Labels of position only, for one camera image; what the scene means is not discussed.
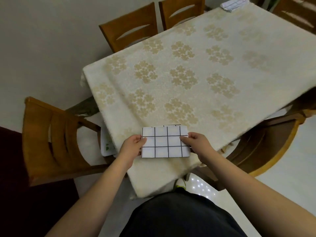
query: dining table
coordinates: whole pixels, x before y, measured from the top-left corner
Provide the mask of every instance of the dining table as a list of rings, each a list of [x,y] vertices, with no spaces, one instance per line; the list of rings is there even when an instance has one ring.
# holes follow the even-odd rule
[[[181,124],[219,150],[316,85],[316,36],[249,3],[216,8],[83,68],[117,150],[142,127]],[[200,165],[136,158],[136,195]]]

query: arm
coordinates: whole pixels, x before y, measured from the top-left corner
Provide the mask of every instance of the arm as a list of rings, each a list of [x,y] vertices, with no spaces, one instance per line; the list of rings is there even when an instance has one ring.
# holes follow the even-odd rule
[[[204,135],[190,132],[181,140],[214,172],[259,234],[316,236],[314,215],[223,158]]]
[[[54,225],[46,237],[98,236],[124,175],[146,140],[141,139],[141,135],[132,135],[126,139],[116,160]]]

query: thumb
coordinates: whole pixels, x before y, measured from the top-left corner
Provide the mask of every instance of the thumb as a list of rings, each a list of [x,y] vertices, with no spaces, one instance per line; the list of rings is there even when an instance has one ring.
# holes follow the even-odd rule
[[[143,138],[141,139],[139,142],[137,142],[136,144],[138,145],[138,148],[140,149],[147,141],[147,138]]]
[[[193,145],[194,143],[194,139],[191,139],[185,136],[180,136],[180,140],[182,140],[185,144],[190,145],[190,146]]]

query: person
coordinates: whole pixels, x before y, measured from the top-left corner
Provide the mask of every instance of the person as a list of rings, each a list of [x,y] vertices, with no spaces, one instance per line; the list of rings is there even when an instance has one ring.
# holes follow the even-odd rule
[[[259,234],[316,236],[316,218],[310,212],[223,158],[204,135],[190,132],[188,136],[180,139],[213,171]],[[98,236],[123,177],[145,142],[141,135],[126,139],[116,160],[46,236]],[[207,198],[176,188],[137,207],[120,236],[246,234],[228,212]]]

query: hand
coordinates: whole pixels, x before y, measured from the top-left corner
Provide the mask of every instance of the hand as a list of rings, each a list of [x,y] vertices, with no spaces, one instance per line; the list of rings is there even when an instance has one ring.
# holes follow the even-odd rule
[[[180,139],[187,145],[192,147],[192,150],[197,154],[202,163],[206,163],[206,157],[217,153],[205,135],[189,132],[189,137],[181,136]]]
[[[126,164],[126,170],[132,167],[134,159],[139,155],[140,148],[146,141],[147,138],[142,139],[142,135],[132,135],[123,142],[116,159],[121,159]]]

